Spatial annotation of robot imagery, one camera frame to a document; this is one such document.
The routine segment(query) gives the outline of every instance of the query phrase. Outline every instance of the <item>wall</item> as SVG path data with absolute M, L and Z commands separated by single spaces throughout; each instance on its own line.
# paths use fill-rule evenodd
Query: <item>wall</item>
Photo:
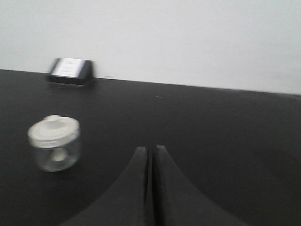
M 2 0 L 0 68 L 301 94 L 301 1 Z

